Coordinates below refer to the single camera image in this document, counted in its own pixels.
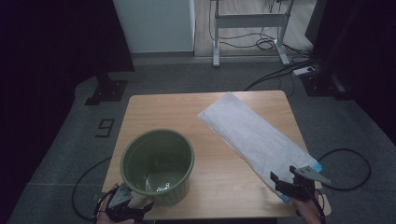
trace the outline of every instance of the black curtain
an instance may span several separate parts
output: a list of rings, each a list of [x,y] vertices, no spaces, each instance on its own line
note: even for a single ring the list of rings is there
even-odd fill
[[[0,223],[6,223],[77,84],[134,66],[112,0],[1,1],[0,46]]]
[[[356,17],[343,35],[354,9]],[[396,145],[396,3],[329,0],[314,53],[323,59],[324,81],[335,75],[347,93]]]

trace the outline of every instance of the metal stand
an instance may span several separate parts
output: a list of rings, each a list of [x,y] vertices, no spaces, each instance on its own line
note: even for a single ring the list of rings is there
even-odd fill
[[[291,8],[294,0],[290,0],[288,9],[285,14],[250,14],[250,15],[220,15],[219,0],[216,1],[215,11],[215,40],[213,44],[213,66],[220,66],[219,59],[219,29],[221,28],[248,28],[248,27],[280,27],[278,39],[274,40],[277,53],[284,65],[289,65],[290,61],[283,47],[283,38],[285,37],[286,28],[288,27]]]

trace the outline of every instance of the wooden table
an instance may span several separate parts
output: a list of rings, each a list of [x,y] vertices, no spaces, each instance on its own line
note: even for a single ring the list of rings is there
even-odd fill
[[[223,94],[211,92],[131,97],[103,192],[109,191],[116,182],[123,182],[120,158],[128,144],[141,133],[167,128],[183,133],[194,148],[195,164],[191,172],[190,191],[183,201],[174,206],[154,205],[146,214],[146,219],[295,216],[291,204],[283,203],[250,166],[197,117]],[[283,91],[233,94],[306,149]],[[330,214],[327,199],[325,208],[325,214]]]

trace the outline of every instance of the gray carpet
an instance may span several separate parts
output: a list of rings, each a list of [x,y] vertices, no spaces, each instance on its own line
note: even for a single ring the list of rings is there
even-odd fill
[[[112,73],[127,79],[120,102],[86,106],[97,85],[90,78],[76,88],[76,100],[35,175],[27,184],[9,223],[89,223],[71,206],[78,178],[97,162],[112,155],[129,98],[134,94],[242,91],[252,81],[282,68],[280,63],[210,63],[137,65],[135,73]],[[332,97],[308,97],[297,77],[274,78],[252,88],[281,89],[289,95],[294,116],[310,153],[319,158],[339,147],[362,154],[372,166],[372,177],[361,188],[342,192],[327,189],[332,213],[327,223],[396,223],[396,148],[354,101]],[[98,129],[102,119],[114,119],[108,138]],[[323,174],[338,187],[351,187],[367,173],[365,164],[348,152],[333,154],[323,161]],[[76,193],[78,210],[92,213],[105,180],[109,161],[92,170]],[[300,218],[280,218],[278,223],[303,223]]]

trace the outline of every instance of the black tripod base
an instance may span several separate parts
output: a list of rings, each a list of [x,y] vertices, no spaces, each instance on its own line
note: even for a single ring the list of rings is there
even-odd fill
[[[332,83],[321,81],[318,75],[301,75],[300,79],[308,96],[334,96]]]
[[[300,79],[308,96],[333,96],[336,100],[352,100],[336,76],[324,79],[318,75],[301,75]]]
[[[128,84],[126,80],[115,80],[106,83],[99,83],[93,94],[88,98],[85,105],[99,105],[101,102],[119,102]]]

